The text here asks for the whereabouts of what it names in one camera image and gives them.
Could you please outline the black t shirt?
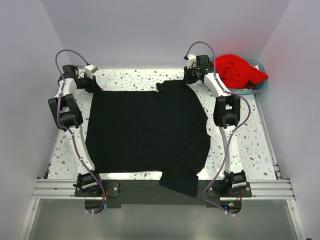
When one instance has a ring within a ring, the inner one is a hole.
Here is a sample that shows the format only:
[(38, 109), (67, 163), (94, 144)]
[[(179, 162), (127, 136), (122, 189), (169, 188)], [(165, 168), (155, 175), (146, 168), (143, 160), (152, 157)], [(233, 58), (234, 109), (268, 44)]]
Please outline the black t shirt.
[(98, 173), (158, 171), (161, 186), (195, 197), (211, 145), (207, 120), (181, 80), (157, 83), (155, 91), (100, 91), (85, 143)]

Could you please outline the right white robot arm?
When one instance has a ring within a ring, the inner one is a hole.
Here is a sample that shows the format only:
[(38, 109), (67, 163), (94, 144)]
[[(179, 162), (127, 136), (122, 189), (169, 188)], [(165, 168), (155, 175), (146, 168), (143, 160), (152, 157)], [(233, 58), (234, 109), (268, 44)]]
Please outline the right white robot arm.
[(246, 187), (247, 177), (241, 163), (236, 130), (241, 126), (241, 98), (233, 94), (214, 70), (207, 55), (187, 54), (183, 82), (187, 85), (201, 81), (215, 97), (213, 122), (219, 128), (224, 147), (224, 158), (218, 173), (224, 178), (220, 186), (210, 187), (233, 197)]

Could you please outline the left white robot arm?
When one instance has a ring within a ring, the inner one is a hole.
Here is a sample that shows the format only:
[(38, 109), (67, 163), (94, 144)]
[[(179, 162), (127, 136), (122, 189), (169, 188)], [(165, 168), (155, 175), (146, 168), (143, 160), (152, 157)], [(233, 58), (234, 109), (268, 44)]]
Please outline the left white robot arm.
[(77, 169), (77, 180), (73, 185), (77, 193), (98, 197), (103, 193), (104, 184), (95, 171), (83, 134), (83, 115), (74, 97), (76, 90), (95, 93), (101, 90), (94, 73), (98, 68), (87, 64), (82, 72), (74, 65), (64, 65), (58, 79), (59, 89), (55, 97), (48, 100), (48, 105), (58, 129), (71, 145)]

